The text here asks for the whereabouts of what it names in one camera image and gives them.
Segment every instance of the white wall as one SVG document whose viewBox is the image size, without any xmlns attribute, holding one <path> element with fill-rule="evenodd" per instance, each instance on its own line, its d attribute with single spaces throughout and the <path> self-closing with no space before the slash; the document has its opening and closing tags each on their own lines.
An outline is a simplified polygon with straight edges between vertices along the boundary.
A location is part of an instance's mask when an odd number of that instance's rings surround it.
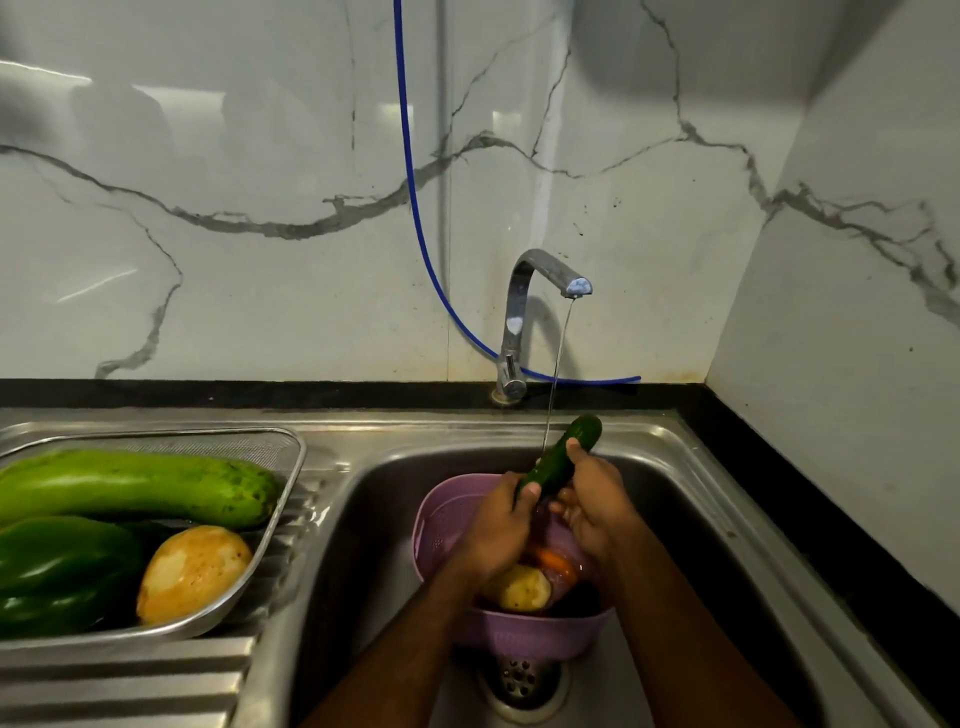
<svg viewBox="0 0 960 728">
<path fill-rule="evenodd" d="M 498 348 L 543 246 L 596 289 L 563 374 L 703 380 L 839 12 L 409 0 L 415 164 L 443 171 L 420 204 L 464 320 Z M 389 3 L 0 0 L 0 57 L 0 376 L 493 377 L 392 194 Z M 562 300 L 534 292 L 549 370 Z"/>
<path fill-rule="evenodd" d="M 880 24 L 801 126 L 708 384 L 960 610 L 960 7 L 879 5 L 845 27 L 841 57 Z"/>
</svg>

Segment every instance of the water stream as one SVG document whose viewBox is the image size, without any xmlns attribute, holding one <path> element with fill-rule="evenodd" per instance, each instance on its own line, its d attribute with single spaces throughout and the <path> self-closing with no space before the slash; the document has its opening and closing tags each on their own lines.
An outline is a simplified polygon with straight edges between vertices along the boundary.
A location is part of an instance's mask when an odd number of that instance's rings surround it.
<svg viewBox="0 0 960 728">
<path fill-rule="evenodd" d="M 564 352 L 564 339 L 566 338 L 566 327 L 570 323 L 570 312 L 573 310 L 573 302 L 576 299 L 570 299 L 570 308 L 566 310 L 566 321 L 564 328 L 560 332 L 560 345 L 557 347 L 557 361 L 553 365 L 553 384 L 550 385 L 550 400 L 546 405 L 546 427 L 543 429 L 543 448 L 540 453 L 546 452 L 546 439 L 550 436 L 550 416 L 553 414 L 553 396 L 557 392 L 557 375 L 560 371 L 560 357 Z"/>
</svg>

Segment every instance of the purple plastic basket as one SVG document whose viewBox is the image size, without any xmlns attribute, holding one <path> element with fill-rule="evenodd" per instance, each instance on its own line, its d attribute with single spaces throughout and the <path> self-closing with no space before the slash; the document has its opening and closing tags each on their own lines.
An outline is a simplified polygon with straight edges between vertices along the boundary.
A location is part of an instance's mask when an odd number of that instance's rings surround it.
<svg viewBox="0 0 960 728">
<path fill-rule="evenodd" d="M 420 581 L 444 562 L 457 539 L 467 530 L 483 497 L 499 482 L 490 473 L 457 475 L 445 480 L 423 499 L 414 524 L 414 568 Z M 590 560 L 577 545 L 563 519 L 545 507 L 534 516 L 531 540 L 579 565 L 585 578 L 596 580 Z M 555 589 L 552 600 L 562 593 Z M 612 609 L 593 617 L 527 617 L 470 607 L 454 642 L 486 649 L 495 655 L 531 660 L 570 660 L 596 640 Z"/>
</svg>

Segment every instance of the faucet spout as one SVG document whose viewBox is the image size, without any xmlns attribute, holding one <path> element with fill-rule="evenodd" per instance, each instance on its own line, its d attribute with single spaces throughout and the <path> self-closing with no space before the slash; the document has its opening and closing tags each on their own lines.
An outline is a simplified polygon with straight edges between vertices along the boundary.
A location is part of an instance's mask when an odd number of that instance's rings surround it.
<svg viewBox="0 0 960 728">
<path fill-rule="evenodd" d="M 527 393 L 527 383 L 520 370 L 520 339 L 527 312 L 530 279 L 534 271 L 540 271 L 547 280 L 557 286 L 564 298 L 579 299 L 593 293 L 589 280 L 545 250 L 533 248 L 516 260 L 507 288 L 503 343 L 496 360 L 496 389 L 491 394 L 497 404 L 516 404 Z"/>
</svg>

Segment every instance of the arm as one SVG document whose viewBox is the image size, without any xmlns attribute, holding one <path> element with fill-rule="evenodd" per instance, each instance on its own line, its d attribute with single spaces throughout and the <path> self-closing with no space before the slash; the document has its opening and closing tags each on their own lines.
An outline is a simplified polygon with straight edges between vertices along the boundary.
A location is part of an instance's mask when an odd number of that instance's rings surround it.
<svg viewBox="0 0 960 728">
<path fill-rule="evenodd" d="M 507 473 L 450 558 L 363 653 L 300 728 L 421 728 L 430 720 L 460 616 L 488 580 L 516 563 L 540 486 L 514 508 Z"/>
<path fill-rule="evenodd" d="M 551 508 L 600 564 L 657 725 L 796 728 L 634 510 L 616 468 L 576 440 L 567 453 L 573 487 Z"/>
</svg>

